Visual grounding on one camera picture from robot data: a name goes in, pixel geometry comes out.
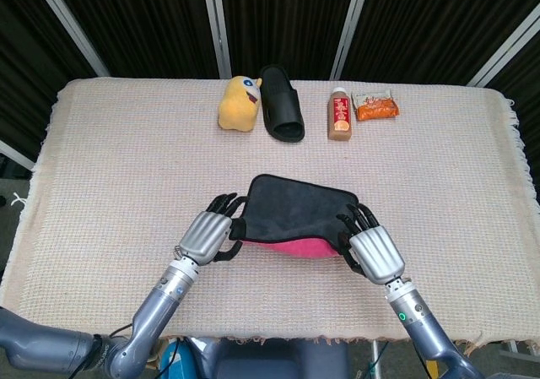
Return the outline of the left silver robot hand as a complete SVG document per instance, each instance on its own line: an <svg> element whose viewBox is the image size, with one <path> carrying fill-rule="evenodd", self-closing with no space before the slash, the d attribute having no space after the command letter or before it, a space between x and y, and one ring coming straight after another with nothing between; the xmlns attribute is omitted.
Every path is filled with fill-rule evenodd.
<svg viewBox="0 0 540 379"><path fill-rule="evenodd" d="M230 240L235 224L233 215L246 201L247 196L239 196L236 192L220 194L214 198L192 221L175 246L175 260L186 257L199 266L231 261L243 247L242 241L236 240L227 251L221 251L220 248Z"/></svg>

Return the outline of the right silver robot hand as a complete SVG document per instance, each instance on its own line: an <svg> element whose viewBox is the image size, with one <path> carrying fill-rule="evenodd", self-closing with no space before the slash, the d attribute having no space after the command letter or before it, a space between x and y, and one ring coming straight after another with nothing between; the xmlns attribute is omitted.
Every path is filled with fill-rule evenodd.
<svg viewBox="0 0 540 379"><path fill-rule="evenodd" d="M389 285L400 279L405 262L386 228L364 204L347 208L350 215L337 215L346 228L338 233L337 251L349 268L373 284Z"/></svg>

